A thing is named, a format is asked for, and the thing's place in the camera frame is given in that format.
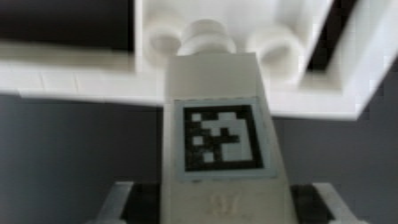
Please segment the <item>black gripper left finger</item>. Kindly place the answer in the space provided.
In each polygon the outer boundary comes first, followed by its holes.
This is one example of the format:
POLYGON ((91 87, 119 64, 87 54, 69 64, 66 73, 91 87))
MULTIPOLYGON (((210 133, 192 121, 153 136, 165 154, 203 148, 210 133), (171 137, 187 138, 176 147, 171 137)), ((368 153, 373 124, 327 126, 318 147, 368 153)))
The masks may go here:
POLYGON ((117 181, 87 224, 160 224, 160 185, 117 181))

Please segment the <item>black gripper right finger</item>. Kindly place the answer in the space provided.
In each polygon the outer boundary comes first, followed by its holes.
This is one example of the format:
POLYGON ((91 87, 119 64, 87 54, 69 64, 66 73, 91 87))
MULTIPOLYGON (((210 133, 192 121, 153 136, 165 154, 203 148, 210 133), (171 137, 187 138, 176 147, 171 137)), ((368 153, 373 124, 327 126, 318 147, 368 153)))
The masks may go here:
POLYGON ((299 224, 368 224, 357 218, 330 183, 290 187, 299 224))

